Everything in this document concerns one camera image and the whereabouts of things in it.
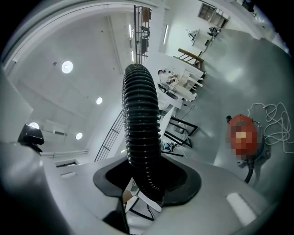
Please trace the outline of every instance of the ceiling light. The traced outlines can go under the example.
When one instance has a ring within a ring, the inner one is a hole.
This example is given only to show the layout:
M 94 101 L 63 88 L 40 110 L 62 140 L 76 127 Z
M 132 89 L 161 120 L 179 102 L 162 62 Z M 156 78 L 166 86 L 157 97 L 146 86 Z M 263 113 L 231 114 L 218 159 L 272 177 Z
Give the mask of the ceiling light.
M 130 38 L 132 38 L 132 28 L 130 24 L 129 24 L 129 33 L 130 33 Z
M 70 73 L 73 69 L 73 63 L 71 61 L 65 61 L 62 65 L 61 65 L 61 70 L 64 73 Z
M 99 97 L 97 100 L 96 100 L 96 104 L 98 104 L 98 105 L 100 105 L 101 103 L 102 103 L 102 98 L 101 97 Z
M 30 123 L 29 126 L 36 128 L 36 129 L 39 129 L 39 125 L 37 123 Z
M 77 135 L 75 136 L 75 138 L 77 140 L 80 140 L 82 137 L 83 137 L 83 134 L 82 133 L 77 133 Z
M 134 52 L 132 51 L 131 54 L 132 54 L 132 61 L 134 63 Z
M 166 27 L 165 27 L 165 33 L 164 33 L 164 42 L 163 42 L 163 44 L 165 43 L 165 39 L 166 39 L 166 34 L 167 34 L 168 28 L 169 28 L 169 26 L 166 25 Z

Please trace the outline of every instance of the black object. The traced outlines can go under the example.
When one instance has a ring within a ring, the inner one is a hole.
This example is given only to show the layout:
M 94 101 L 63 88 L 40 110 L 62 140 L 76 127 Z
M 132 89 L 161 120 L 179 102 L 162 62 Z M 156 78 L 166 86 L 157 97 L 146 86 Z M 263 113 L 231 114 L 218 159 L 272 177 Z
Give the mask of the black object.
M 188 122 L 186 122 L 186 121 L 183 121 L 182 119 L 177 119 L 177 118 L 175 118 L 175 117 L 173 117 L 173 116 L 171 116 L 170 119 L 171 119 L 171 120 L 174 120 L 174 121 L 177 121 L 177 122 L 179 122 L 179 123 L 186 124 L 187 126 L 193 127 L 193 130 L 189 133 L 189 132 L 187 131 L 187 129 L 185 129 L 185 128 L 183 128 L 183 127 L 177 125 L 177 124 L 174 124 L 174 123 L 171 123 L 171 122 L 170 122 L 170 124 L 172 124 L 172 125 L 174 125 L 174 126 L 176 126 L 176 127 L 178 127 L 178 128 L 181 128 L 181 129 L 187 131 L 187 132 L 188 132 L 188 136 L 191 136 L 191 135 L 197 130 L 197 128 L 198 128 L 198 126 L 196 126 L 196 125 L 193 125 L 193 124 L 191 124 L 191 123 L 188 123 Z
M 229 115 L 226 117 L 226 123 L 229 123 L 231 121 L 232 117 Z
M 201 178 L 188 166 L 161 156 L 156 90 L 143 65 L 126 68 L 122 98 L 127 161 L 98 170 L 95 185 L 105 195 L 121 198 L 133 177 L 141 192 L 161 206 L 188 202 L 199 191 Z
M 195 108 L 195 105 L 192 105 L 191 106 L 191 108 L 190 108 L 190 110 L 181 118 L 181 120 L 183 120 L 184 119 L 184 117 L 185 116 L 187 116 L 188 114 L 189 114 L 189 112 L 192 110 L 192 109 L 194 109 Z
M 156 181 L 162 185 L 161 189 L 164 191 L 160 203 L 161 207 L 183 205 L 190 201 L 201 188 L 200 175 L 194 169 L 172 158 L 162 156 L 158 168 L 160 172 L 157 172 L 158 178 Z M 129 164 L 129 161 L 122 158 L 99 169 L 94 174 L 93 181 L 96 187 L 106 196 L 122 199 L 123 190 L 125 190 L 131 177 L 134 177 L 133 172 L 133 166 Z M 146 185 L 139 185 L 138 181 L 136 181 L 136 184 L 140 190 L 142 186 L 146 187 Z M 125 223 L 127 226 L 124 211 L 121 211 L 118 206 L 116 211 L 121 214 L 120 223 Z
M 249 158 L 248 160 L 247 160 L 247 164 L 248 164 L 248 174 L 247 174 L 247 177 L 246 177 L 246 179 L 245 179 L 245 183 L 249 183 L 249 181 L 250 181 L 250 179 L 251 179 L 251 177 L 252 177 L 252 174 L 253 174 L 253 170 L 254 170 L 254 159 L 252 159 L 252 158 Z
M 149 205 L 147 204 L 147 210 L 150 212 L 150 214 L 151 214 L 151 217 L 152 217 L 152 219 L 154 220 L 154 217 L 153 217 L 153 215 L 152 215 L 152 213 L 151 213 L 151 210 L 150 210 L 150 208 L 149 208 Z
M 41 130 L 24 125 L 18 140 L 21 145 L 29 146 L 37 152 L 43 152 L 37 145 L 44 144 L 44 137 Z
M 148 48 L 148 39 L 141 38 L 141 54 L 145 54 Z
M 178 97 L 174 94 L 172 94 L 170 91 L 168 91 L 162 84 L 157 84 L 158 88 L 165 94 L 167 94 L 170 98 L 173 98 L 174 100 L 177 100 Z
M 180 146 L 183 146 L 183 144 L 188 145 L 190 148 L 193 148 L 192 143 L 190 141 L 189 138 L 182 140 L 179 137 L 175 136 L 174 134 L 165 131 L 164 136 L 166 136 L 167 138 L 169 138 L 170 140 L 174 141 L 175 143 L 177 143 Z
M 158 101 L 153 79 L 141 64 L 125 69 L 123 115 L 128 161 L 133 178 L 147 197 L 161 202 L 164 188 L 159 180 L 160 141 Z
M 210 32 L 207 32 L 207 34 L 208 34 L 209 36 L 211 36 L 211 37 L 214 37 L 214 35 L 213 35 L 212 33 L 210 33 Z
M 175 156 L 179 156 L 179 157 L 183 157 L 184 156 L 182 154 L 177 154 L 177 153 L 172 153 L 172 152 L 164 152 L 164 151 L 161 151 L 161 153 L 175 155 Z
M 141 214 L 141 213 L 135 211 L 134 209 L 130 209 L 129 211 L 133 212 L 134 214 L 136 214 L 136 215 L 138 215 L 138 216 L 140 216 L 140 217 L 142 217 L 142 218 L 148 219 L 148 220 L 150 220 L 150 221 L 153 221 L 153 220 L 154 220 L 153 218 L 150 218 L 150 217 L 148 217 L 148 216 L 146 216 L 146 215 L 143 215 L 143 214 Z
M 249 12 L 254 12 L 254 2 L 251 0 L 244 0 L 242 6 Z

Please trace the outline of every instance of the white desk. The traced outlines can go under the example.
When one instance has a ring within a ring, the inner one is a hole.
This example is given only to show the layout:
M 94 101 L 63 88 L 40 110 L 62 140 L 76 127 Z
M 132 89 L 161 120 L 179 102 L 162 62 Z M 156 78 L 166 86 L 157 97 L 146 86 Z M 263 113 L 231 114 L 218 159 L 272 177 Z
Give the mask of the white desk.
M 171 118 L 171 116 L 172 116 L 172 114 L 173 114 L 173 111 L 174 111 L 174 109 L 175 109 L 175 107 L 173 106 L 168 112 L 167 112 L 167 114 L 164 116 L 164 118 L 162 119 L 162 121 L 161 121 L 161 124 L 160 124 L 160 132 L 159 132 L 159 134 L 160 134 L 160 138 L 162 138 L 163 137 L 163 135 L 165 134 L 165 131 L 166 131 L 166 129 L 167 129 L 167 126 L 169 125 L 169 123 L 170 123 L 170 118 Z

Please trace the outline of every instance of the black cable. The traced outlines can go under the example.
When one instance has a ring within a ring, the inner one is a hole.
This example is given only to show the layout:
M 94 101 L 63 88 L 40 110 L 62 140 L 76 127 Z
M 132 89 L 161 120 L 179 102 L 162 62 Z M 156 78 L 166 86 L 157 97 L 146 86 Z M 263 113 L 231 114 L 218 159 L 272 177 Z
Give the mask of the black cable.
M 251 177 L 252 177 L 252 174 L 253 174 L 253 169 L 254 169 L 254 160 L 253 159 L 248 159 L 247 160 L 247 164 L 248 164 L 248 174 L 247 174 L 247 177 L 245 179 L 245 183 L 249 183 Z
M 148 219 L 148 220 L 150 220 L 150 221 L 154 221 L 153 218 L 150 218 L 150 217 L 148 217 L 148 216 L 146 216 L 146 215 L 143 215 L 143 214 L 141 214 L 141 213 L 139 213 L 139 212 L 137 212 L 137 211 L 134 211 L 133 209 L 130 209 L 129 211 L 133 212 L 134 214 L 136 214 L 136 215 L 138 215 L 138 216 L 140 216 L 140 217 L 142 217 L 142 218 Z
M 194 108 L 195 108 L 195 105 L 191 106 L 189 112 L 190 112 L 192 109 L 194 109 Z M 183 120 L 184 117 L 185 117 L 189 112 L 187 112 L 187 113 L 181 118 L 181 120 Z
M 253 174 L 253 169 L 249 169 L 248 174 L 247 174 L 247 177 L 246 177 L 246 179 L 244 181 L 245 183 L 247 183 L 247 184 L 249 183 L 252 174 Z
M 149 205 L 147 205 L 147 210 L 150 212 L 151 217 L 152 217 L 152 219 L 154 220 L 154 217 L 153 217 L 153 215 L 152 215 L 152 213 L 151 213 L 151 211 L 150 211 Z

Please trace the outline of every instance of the floor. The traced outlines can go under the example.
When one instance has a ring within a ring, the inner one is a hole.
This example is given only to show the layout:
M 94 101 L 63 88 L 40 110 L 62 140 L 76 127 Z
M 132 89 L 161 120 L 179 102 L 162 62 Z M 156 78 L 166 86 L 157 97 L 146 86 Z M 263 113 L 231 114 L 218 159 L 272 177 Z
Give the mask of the floor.
M 191 137 L 194 147 L 177 148 L 175 153 L 184 151 L 189 158 L 226 168 L 245 179 L 248 169 L 237 166 L 238 160 L 225 144 L 226 116 L 240 113 L 247 116 L 252 103 L 282 102 L 294 125 L 294 71 L 290 56 L 266 39 L 256 40 L 247 33 L 224 29 L 202 58 L 207 71 L 202 82 L 204 87 L 197 90 L 195 101 L 187 103 L 195 107 L 184 118 L 199 126 Z M 176 117 L 181 119 L 189 109 L 183 107 Z M 252 108 L 250 117 L 267 126 L 262 106 Z M 280 131 L 280 127 L 269 131 Z M 294 144 L 286 149 L 294 151 Z M 270 159 L 255 163 L 249 184 L 269 202 L 274 202 L 287 185 L 294 156 L 283 152 L 282 142 L 272 145 L 270 151 Z

